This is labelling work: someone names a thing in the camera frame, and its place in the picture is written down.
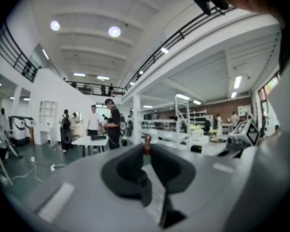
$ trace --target railing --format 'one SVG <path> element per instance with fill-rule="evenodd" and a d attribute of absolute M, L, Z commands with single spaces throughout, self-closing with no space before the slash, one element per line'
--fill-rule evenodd
<path fill-rule="evenodd" d="M 167 54 L 169 50 L 179 41 L 183 40 L 187 35 L 192 33 L 194 30 L 198 29 L 205 23 L 221 16 L 225 15 L 227 12 L 234 10 L 234 7 L 230 7 L 225 11 L 218 10 L 216 7 L 211 8 L 213 12 L 211 15 L 201 14 L 196 18 L 189 21 L 183 27 L 181 27 L 177 32 L 175 32 L 170 38 L 168 38 L 158 49 L 145 61 L 145 63 L 139 68 L 139 70 L 134 74 L 128 84 L 125 86 L 125 90 L 128 90 L 132 85 L 130 83 L 135 83 L 143 73 L 154 64 L 160 57 Z"/>
<path fill-rule="evenodd" d="M 19 73 L 33 82 L 38 69 L 15 42 L 6 22 L 0 28 L 0 55 Z"/>
<path fill-rule="evenodd" d="M 92 83 L 70 82 L 70 81 L 66 83 L 70 84 L 72 87 L 76 88 L 77 90 L 79 90 L 81 93 L 85 95 L 122 97 L 125 93 L 124 89 L 121 87 L 99 85 L 99 84 L 92 84 Z"/>

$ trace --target ceiling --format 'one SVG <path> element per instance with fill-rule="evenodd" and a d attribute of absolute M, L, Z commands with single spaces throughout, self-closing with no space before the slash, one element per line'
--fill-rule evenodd
<path fill-rule="evenodd" d="M 259 37 L 252 32 L 249 40 L 241 43 L 237 38 L 232 39 L 227 48 L 159 80 L 143 92 L 146 99 L 141 96 L 141 105 L 172 102 L 177 93 L 191 97 L 191 101 L 201 97 L 206 102 L 229 99 L 233 91 L 237 96 L 249 95 L 271 59 L 277 57 L 274 50 L 279 46 L 279 34 L 277 31 Z M 240 87 L 234 90 L 234 80 L 240 75 Z"/>
<path fill-rule="evenodd" d="M 0 74 L 0 96 L 5 97 L 5 98 L 10 98 L 11 96 L 14 96 L 14 92 L 16 89 L 16 85 L 15 83 L 11 82 L 9 79 L 7 79 L 6 77 L 2 76 Z M 22 89 L 21 97 L 30 97 L 30 92 Z"/>
<path fill-rule="evenodd" d="M 61 28 L 58 44 L 65 71 L 72 81 L 102 84 L 97 76 L 107 76 L 116 86 L 129 54 L 154 17 L 173 0 L 47 0 L 52 19 Z M 118 38 L 108 35 L 112 26 L 121 29 Z M 166 40 L 157 32 L 127 73 L 126 82 L 143 62 Z M 86 77 L 74 77 L 85 73 Z"/>

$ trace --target brick wall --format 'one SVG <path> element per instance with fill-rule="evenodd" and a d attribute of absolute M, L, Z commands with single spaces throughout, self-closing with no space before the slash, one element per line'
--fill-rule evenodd
<path fill-rule="evenodd" d="M 253 106 L 251 104 L 251 98 L 244 98 L 234 101 L 226 101 L 222 103 L 212 104 L 212 105 L 204 105 L 204 106 L 198 106 L 198 107 L 191 107 L 191 111 L 203 111 L 206 109 L 206 112 L 208 115 L 213 115 L 214 119 L 216 118 L 217 114 L 220 114 L 221 119 L 223 122 L 227 122 L 228 118 L 231 118 L 233 111 L 235 111 L 238 114 L 238 106 L 251 106 L 251 112 L 253 113 L 252 109 Z M 168 111 L 168 112 L 161 112 L 158 113 L 160 116 L 160 119 L 169 119 L 169 116 L 175 115 L 174 111 Z"/>

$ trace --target white column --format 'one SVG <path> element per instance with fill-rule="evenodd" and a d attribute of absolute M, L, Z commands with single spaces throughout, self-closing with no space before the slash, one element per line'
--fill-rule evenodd
<path fill-rule="evenodd" d="M 14 100 L 12 105 L 12 116 L 17 116 L 18 106 L 19 106 L 19 99 L 20 99 L 20 93 L 21 93 L 21 86 L 17 85 L 15 92 L 14 92 Z"/>
<path fill-rule="evenodd" d="M 140 95 L 133 95 L 133 143 L 138 145 L 140 143 L 141 134 L 140 134 Z"/>

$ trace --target gray floor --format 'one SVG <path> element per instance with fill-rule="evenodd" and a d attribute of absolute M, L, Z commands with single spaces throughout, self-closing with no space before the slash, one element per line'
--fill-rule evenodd
<path fill-rule="evenodd" d="M 53 148 L 51 148 L 49 144 L 44 144 L 42 146 L 27 144 L 22 147 L 16 147 L 16 149 L 23 156 L 23 158 L 17 158 L 10 152 L 9 159 L 4 161 L 4 166 L 10 178 L 25 175 L 32 170 L 34 166 L 29 162 L 29 159 L 32 156 L 35 157 L 35 162 L 38 164 L 36 177 L 42 181 L 52 176 L 52 172 L 50 170 L 51 164 L 68 165 L 71 162 L 82 158 L 82 148 L 78 148 L 77 146 L 66 153 L 63 153 L 60 144 L 57 144 Z M 105 151 L 109 150 L 108 145 L 105 146 L 104 149 Z M 4 182 L 2 188 L 5 192 L 12 193 L 15 197 L 23 200 L 25 196 L 39 184 L 42 184 L 42 182 L 34 178 L 34 171 L 32 171 L 25 178 L 14 179 L 13 186 L 11 186 L 8 182 Z"/>

